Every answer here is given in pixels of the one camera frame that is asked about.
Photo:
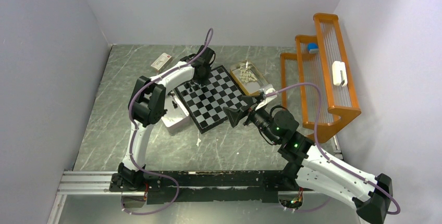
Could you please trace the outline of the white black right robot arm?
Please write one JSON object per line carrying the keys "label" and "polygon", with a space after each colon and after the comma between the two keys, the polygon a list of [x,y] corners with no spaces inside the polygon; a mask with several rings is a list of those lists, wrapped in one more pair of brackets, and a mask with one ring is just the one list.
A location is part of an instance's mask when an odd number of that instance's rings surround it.
{"label": "white black right robot arm", "polygon": [[287,161],[281,183],[289,190],[297,186],[311,189],[339,200],[356,211],[368,223],[384,223],[392,200],[392,180],[381,173],[377,176],[357,169],[329,155],[297,128],[299,123],[281,105],[267,111],[267,100],[259,96],[244,96],[245,106],[224,107],[232,127],[245,119],[254,124],[260,135]]}

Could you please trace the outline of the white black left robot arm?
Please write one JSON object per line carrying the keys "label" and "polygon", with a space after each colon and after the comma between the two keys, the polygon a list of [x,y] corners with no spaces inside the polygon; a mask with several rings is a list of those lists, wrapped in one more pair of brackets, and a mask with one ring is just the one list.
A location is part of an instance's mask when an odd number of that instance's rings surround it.
{"label": "white black left robot arm", "polygon": [[164,72],[138,78],[128,104],[131,136],[117,170],[124,186],[136,191],[144,184],[147,145],[153,127],[167,113],[167,94],[185,82],[206,82],[215,56],[214,50],[202,45],[197,53],[181,58]]}

